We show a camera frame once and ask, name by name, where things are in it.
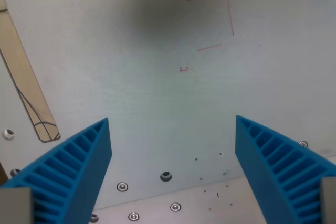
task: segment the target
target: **black line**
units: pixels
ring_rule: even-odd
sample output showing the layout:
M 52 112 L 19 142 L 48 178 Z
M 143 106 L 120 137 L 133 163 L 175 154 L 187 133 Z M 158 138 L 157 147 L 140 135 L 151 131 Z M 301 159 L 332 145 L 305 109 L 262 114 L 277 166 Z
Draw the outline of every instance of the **black line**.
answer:
M 39 115 L 37 114 L 37 112 L 35 111 L 34 107 L 31 105 L 31 103 L 30 103 L 30 102 L 28 101 L 28 99 L 25 97 L 25 95 L 22 94 L 22 92 L 20 91 L 20 89 L 18 88 L 18 86 L 17 86 L 16 84 L 15 84 L 15 86 L 16 86 L 16 88 L 17 88 L 19 94 L 22 95 L 22 97 L 26 100 L 26 102 L 27 102 L 28 105 L 31 107 L 31 109 L 33 110 L 33 112 L 36 114 L 36 116 L 38 117 L 38 119 L 39 119 L 41 122 L 43 122 L 43 121 L 41 120 L 41 118 L 39 117 Z M 51 138 L 51 136 L 50 136 L 50 134 L 49 134 L 49 131 L 47 130 L 46 126 L 45 126 L 44 124 L 42 124 L 42 125 L 43 125 L 44 129 L 46 130 L 46 132 L 47 132 L 47 134 L 48 134 L 50 140 L 52 140 L 52 138 Z
M 37 126 L 37 125 L 42 124 L 42 123 L 49 124 L 49 125 L 51 125 L 51 126 L 55 126 L 55 127 L 57 127 L 55 124 L 53 124 L 53 123 L 49 123 L 49 122 L 38 122 L 38 123 L 35 123 L 34 126 Z
M 14 78 L 13 78 L 13 76 L 12 76 L 12 73 L 11 73 L 11 71 L 9 70 L 9 67 L 8 67 L 8 65 L 7 65 L 7 63 L 6 63 L 6 60 L 5 60 L 5 58 L 4 58 L 4 55 L 3 55 L 2 51 L 1 51 L 1 49 L 0 49 L 0 54 L 1 54 L 1 56 L 2 56 L 2 58 L 3 58 L 3 60 L 4 60 L 4 62 L 5 62 L 5 65 L 6 65 L 6 67 L 7 67 L 7 70 L 8 70 L 8 72 L 9 72 L 11 78 L 12 78 L 13 84 L 14 84 L 14 86 L 15 86 L 17 92 L 19 93 L 20 97 L 21 97 L 21 100 L 23 101 L 22 98 L 25 99 L 25 101 L 28 103 L 28 105 L 31 107 L 31 109 L 33 110 L 33 112 L 36 114 L 36 116 L 37 116 L 38 119 L 40 120 L 39 123 L 36 123 L 36 124 L 33 123 L 33 119 L 32 119 L 32 117 L 30 116 L 30 114 L 29 114 L 29 112 L 28 112 L 28 109 L 26 108 L 25 103 L 23 102 L 24 107 L 25 107 L 26 110 L 27 110 L 28 116 L 29 116 L 29 118 L 30 118 L 30 120 L 31 120 L 31 122 L 32 122 L 32 124 L 33 124 L 33 126 L 34 126 L 34 129 L 35 129 L 35 131 L 36 131 L 36 133 L 37 133 L 38 138 L 41 140 L 41 138 L 40 138 L 40 136 L 39 136 L 39 134 L 38 134 L 38 132 L 37 132 L 35 126 L 36 126 L 36 125 L 39 125 L 39 124 L 42 124 L 43 127 L 44 127 L 44 129 L 46 130 L 46 132 L 47 132 L 47 134 L 48 134 L 48 136 L 49 136 L 49 138 L 50 138 L 51 141 L 60 139 L 59 132 L 56 134 L 55 138 L 51 138 L 51 136 L 50 136 L 50 134 L 49 134 L 49 131 L 47 130 L 47 128 L 46 128 L 46 126 L 45 126 L 44 124 L 50 124 L 50 125 L 55 126 L 55 127 L 57 127 L 57 126 L 56 126 L 55 124 L 53 124 L 53 123 L 49 123 L 49 122 L 44 122 L 44 121 L 42 121 L 42 119 L 40 118 L 40 116 L 38 115 L 38 113 L 36 112 L 36 110 L 34 109 L 34 107 L 32 106 L 32 104 L 28 101 L 28 99 L 23 95 L 23 93 L 21 92 L 21 90 L 20 90 L 20 89 L 18 88 L 18 86 L 16 85 L 16 83 L 15 83 L 15 81 L 14 81 Z

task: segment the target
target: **ribbed blue plastic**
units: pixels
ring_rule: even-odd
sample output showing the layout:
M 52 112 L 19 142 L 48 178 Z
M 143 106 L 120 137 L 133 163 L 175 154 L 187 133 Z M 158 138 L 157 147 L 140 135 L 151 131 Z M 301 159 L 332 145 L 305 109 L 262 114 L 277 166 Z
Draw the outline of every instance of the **ribbed blue plastic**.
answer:
M 336 166 L 292 139 L 237 116 L 236 156 L 269 224 L 321 223 L 320 182 Z
M 1 188 L 31 188 L 35 224 L 87 224 L 111 156 L 105 118 L 51 149 Z

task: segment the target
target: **rivet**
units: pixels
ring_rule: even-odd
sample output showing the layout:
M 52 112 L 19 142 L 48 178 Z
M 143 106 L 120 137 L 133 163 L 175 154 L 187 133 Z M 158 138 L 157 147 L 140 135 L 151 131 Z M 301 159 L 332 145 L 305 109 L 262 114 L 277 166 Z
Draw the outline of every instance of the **rivet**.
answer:
M 160 175 L 160 180 L 163 182 L 168 182 L 172 179 L 172 174 L 170 172 L 164 172 L 163 174 Z
M 20 172 L 20 169 L 12 169 L 10 174 L 12 177 L 16 176 Z
M 128 219 L 130 221 L 137 221 L 139 219 L 139 214 L 137 214 L 136 212 L 132 212 L 128 215 Z
M 180 203 L 172 203 L 170 205 L 170 210 L 172 210 L 173 212 L 178 212 L 181 210 L 181 204 Z
M 96 223 L 96 222 L 98 222 L 98 220 L 99 220 L 98 215 L 92 214 L 90 222 L 91 223 Z
M 2 132 L 2 137 L 6 140 L 12 140 L 14 138 L 14 132 L 10 129 L 4 130 Z
M 304 148 L 308 148 L 308 143 L 306 141 L 300 141 L 300 145 L 302 145 Z
M 128 185 L 125 182 L 120 182 L 117 184 L 117 190 L 118 191 L 127 191 Z

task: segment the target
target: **gray block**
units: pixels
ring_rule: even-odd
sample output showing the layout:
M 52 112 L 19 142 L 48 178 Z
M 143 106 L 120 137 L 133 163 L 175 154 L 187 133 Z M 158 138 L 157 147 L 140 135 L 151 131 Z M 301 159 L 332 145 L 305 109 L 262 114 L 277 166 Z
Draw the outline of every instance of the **gray block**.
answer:
M 336 177 L 321 180 L 320 199 L 323 224 L 336 223 Z
M 33 224 L 30 188 L 0 189 L 0 216 L 3 224 Z

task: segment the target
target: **metal plate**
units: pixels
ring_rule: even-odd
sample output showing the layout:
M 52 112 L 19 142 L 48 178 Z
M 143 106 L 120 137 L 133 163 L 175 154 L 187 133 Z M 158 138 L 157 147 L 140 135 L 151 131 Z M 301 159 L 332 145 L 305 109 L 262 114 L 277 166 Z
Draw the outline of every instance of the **metal plate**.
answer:
M 328 160 L 335 164 L 336 156 Z M 181 211 L 170 210 L 173 202 L 181 203 Z M 95 213 L 101 223 L 130 224 L 128 213 L 132 211 L 141 215 L 137 224 L 266 224 L 245 177 L 121 204 Z
M 236 114 L 336 155 L 333 0 L 230 0 L 235 36 L 227 0 L 6 1 L 63 138 L 109 117 L 96 209 L 242 175 Z M 36 141 L 0 67 L 9 173 L 60 141 Z

